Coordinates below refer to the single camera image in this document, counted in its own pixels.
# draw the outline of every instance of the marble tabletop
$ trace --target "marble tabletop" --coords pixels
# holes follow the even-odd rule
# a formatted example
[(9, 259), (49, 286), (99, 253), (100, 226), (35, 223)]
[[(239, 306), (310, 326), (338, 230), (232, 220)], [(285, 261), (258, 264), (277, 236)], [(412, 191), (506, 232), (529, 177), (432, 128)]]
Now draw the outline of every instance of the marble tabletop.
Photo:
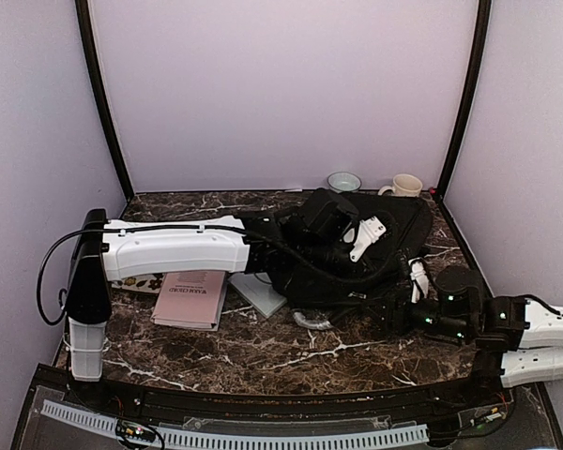
[[(308, 192), (245, 191), (138, 194), (123, 219), (167, 221), (216, 218), (240, 210), (273, 210), (301, 203)], [(467, 266), (429, 194), (434, 215), (426, 245), (433, 275)], [(466, 377), (475, 348), (457, 347), (413, 332), (380, 336), (373, 317), (347, 318), (337, 329), (298, 327), (288, 307), (269, 319), (229, 289), (219, 331), (189, 331), (150, 321), (156, 295), (113, 290), (111, 341), (104, 376), (111, 380), (189, 391), (301, 395), (366, 392)], [(63, 349), (57, 366), (66, 365)]]

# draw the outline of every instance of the bowl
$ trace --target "bowl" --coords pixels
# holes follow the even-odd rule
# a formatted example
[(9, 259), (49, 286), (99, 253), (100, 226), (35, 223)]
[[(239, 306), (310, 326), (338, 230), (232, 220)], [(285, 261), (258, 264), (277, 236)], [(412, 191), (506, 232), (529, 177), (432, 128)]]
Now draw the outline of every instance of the bowl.
[(327, 178), (327, 184), (334, 192), (354, 192), (360, 188), (361, 182), (353, 173), (336, 172)]

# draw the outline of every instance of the white mug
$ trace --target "white mug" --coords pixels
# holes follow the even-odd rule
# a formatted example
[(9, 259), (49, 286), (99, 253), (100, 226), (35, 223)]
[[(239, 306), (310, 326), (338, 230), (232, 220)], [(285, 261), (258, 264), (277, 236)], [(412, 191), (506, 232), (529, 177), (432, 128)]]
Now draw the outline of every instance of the white mug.
[(422, 189), (423, 183), (416, 176), (401, 173), (392, 179), (392, 186), (382, 187), (377, 195), (391, 190), (396, 197), (418, 197)]

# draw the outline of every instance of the black frame post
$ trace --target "black frame post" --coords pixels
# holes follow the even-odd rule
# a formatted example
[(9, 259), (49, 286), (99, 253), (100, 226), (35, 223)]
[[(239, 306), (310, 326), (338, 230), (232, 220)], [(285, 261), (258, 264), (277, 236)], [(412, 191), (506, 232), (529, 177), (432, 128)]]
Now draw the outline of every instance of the black frame post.
[(463, 95), (461, 96), (461, 104), (457, 112), (457, 119), (450, 138), (449, 150), (444, 161), (444, 167), (440, 174), (436, 193), (440, 199), (444, 198), (450, 184), (450, 178), (454, 173), (457, 163), (457, 157), (461, 150), (467, 121), (471, 113), (471, 105), (476, 94), (476, 86), (478, 85), (479, 68), (481, 67), (481, 57), (484, 53), (484, 45), (486, 43), (486, 34), (488, 32), (488, 23), (490, 22), (490, 8), (492, 0), (479, 0), (478, 17), (476, 19), (476, 29), (473, 36), (473, 44), (471, 46), (471, 54), (469, 56), (469, 65), (467, 67), (467, 75), (465, 76), (465, 84)]
[(87, 0), (75, 0), (75, 7), (77, 8), (77, 21), (79, 23), (79, 31), (82, 36), (82, 44), (84, 46), (85, 63), (87, 64), (87, 72), (92, 83), (92, 90), (94, 91), (94, 100), (98, 108), (100, 122), (104, 130), (104, 137), (113, 159), (114, 169), (119, 179), (119, 184), (123, 189), (123, 194), (129, 202), (135, 195), (125, 160), (121, 153), (121, 146), (116, 137), (114, 130), (113, 118), (111, 117), (111, 109), (109, 108), (108, 100), (106, 98), (106, 90), (102, 82), (100, 74), (100, 65), (98, 60), (98, 53), (96, 51), (96, 42), (94, 41), (94, 33), (92, 31), (92, 21), (90, 18), (90, 9)]

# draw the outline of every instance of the pink book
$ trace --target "pink book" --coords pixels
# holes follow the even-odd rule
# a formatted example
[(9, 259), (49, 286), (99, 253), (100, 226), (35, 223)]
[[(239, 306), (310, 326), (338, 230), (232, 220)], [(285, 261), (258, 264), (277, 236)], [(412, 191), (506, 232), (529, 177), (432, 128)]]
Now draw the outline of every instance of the pink book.
[(165, 276), (152, 322), (194, 330), (216, 331), (225, 300), (226, 272), (171, 272)]

